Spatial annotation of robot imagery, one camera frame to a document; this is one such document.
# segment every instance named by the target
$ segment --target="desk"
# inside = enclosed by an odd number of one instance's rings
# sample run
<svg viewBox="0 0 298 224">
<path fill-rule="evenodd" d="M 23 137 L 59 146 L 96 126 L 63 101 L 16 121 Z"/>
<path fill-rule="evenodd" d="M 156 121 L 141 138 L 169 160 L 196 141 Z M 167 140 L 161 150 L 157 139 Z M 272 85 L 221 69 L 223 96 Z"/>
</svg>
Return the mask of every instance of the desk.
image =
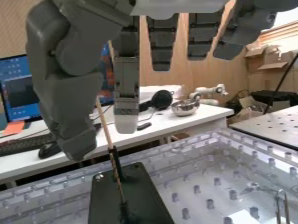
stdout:
<svg viewBox="0 0 298 224">
<path fill-rule="evenodd" d="M 111 122 L 114 116 L 112 111 L 114 110 L 110 110 L 107 112 L 108 123 Z M 149 110 L 141 113 L 139 120 L 149 118 L 152 112 L 153 111 Z M 134 144 L 143 144 L 144 142 L 171 136 L 173 133 L 183 130 L 188 131 L 191 135 L 203 133 L 217 128 L 227 127 L 227 116 L 232 114 L 233 110 L 231 109 L 201 105 L 196 114 L 192 116 L 176 117 L 172 110 L 168 109 L 163 112 L 155 113 L 152 119 L 149 120 L 152 126 L 132 135 L 118 133 L 115 125 L 110 125 L 112 140 L 115 145 L 119 147 L 119 150 L 124 150 Z M 10 136 L 8 138 L 2 139 L 2 141 L 27 136 L 28 134 L 32 134 L 39 130 L 44 130 L 46 128 L 47 127 L 43 121 L 35 122 L 28 130 L 16 136 Z M 98 134 L 98 148 L 94 151 L 92 157 L 99 157 L 108 154 L 107 148 L 108 144 L 104 136 L 104 130 L 102 130 Z M 72 164 L 63 153 L 46 160 L 40 160 L 38 157 L 38 152 L 39 150 L 34 150 L 16 155 L 0 157 L 0 183 L 8 183 L 20 178 Z"/>
</svg>

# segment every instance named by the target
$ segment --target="clear acrylic box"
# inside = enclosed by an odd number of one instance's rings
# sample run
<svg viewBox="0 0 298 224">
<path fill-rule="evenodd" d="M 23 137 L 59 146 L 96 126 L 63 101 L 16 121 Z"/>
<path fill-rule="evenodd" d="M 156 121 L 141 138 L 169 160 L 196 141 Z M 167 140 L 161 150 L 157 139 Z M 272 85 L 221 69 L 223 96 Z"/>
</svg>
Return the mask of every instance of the clear acrylic box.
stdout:
<svg viewBox="0 0 298 224">
<path fill-rule="evenodd" d="M 280 190 L 298 224 L 296 151 L 223 129 L 122 158 L 123 165 L 135 162 L 177 224 L 276 224 Z M 0 223 L 87 224 L 92 177 L 110 169 L 107 161 L 0 192 Z"/>
</svg>

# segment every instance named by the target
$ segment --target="silver bowl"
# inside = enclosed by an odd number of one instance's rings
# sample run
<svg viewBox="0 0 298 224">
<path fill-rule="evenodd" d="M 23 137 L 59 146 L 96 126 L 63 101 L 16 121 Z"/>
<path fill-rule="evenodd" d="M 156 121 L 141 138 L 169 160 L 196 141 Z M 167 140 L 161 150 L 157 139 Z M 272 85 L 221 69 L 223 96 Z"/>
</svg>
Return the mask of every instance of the silver bowl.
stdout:
<svg viewBox="0 0 298 224">
<path fill-rule="evenodd" d="M 179 117 L 195 114 L 200 107 L 200 101 L 196 99 L 181 100 L 172 104 L 172 111 Z"/>
</svg>

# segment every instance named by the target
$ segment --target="red object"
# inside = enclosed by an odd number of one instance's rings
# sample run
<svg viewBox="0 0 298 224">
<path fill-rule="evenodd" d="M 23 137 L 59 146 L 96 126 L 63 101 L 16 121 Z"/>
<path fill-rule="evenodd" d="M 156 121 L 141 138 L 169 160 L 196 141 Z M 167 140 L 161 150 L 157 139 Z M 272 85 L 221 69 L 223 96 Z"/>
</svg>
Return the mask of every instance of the red object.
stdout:
<svg viewBox="0 0 298 224">
<path fill-rule="evenodd" d="M 3 131 L 3 136 L 19 134 L 23 131 L 24 125 L 26 125 L 24 121 L 16 121 L 8 123 L 7 128 Z"/>
</svg>

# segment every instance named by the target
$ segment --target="computer monitor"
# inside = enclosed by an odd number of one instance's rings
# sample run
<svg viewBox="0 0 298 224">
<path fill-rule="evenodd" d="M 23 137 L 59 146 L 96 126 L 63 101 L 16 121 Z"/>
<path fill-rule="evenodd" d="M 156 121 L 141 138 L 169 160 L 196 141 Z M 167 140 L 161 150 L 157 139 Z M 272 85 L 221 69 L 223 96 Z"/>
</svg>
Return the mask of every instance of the computer monitor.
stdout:
<svg viewBox="0 0 298 224">
<path fill-rule="evenodd" d="M 0 59 L 0 82 L 7 121 L 40 120 L 27 55 Z"/>
<path fill-rule="evenodd" d="M 100 71 L 104 75 L 104 82 L 99 96 L 102 105 L 106 106 L 115 103 L 115 71 L 108 44 L 104 45 L 102 50 Z"/>
<path fill-rule="evenodd" d="M 99 60 L 104 83 L 100 95 L 103 105 L 115 102 L 115 73 L 110 45 L 106 44 Z M 34 91 L 27 55 L 0 59 L 0 90 L 7 121 L 40 120 L 39 97 Z"/>
</svg>

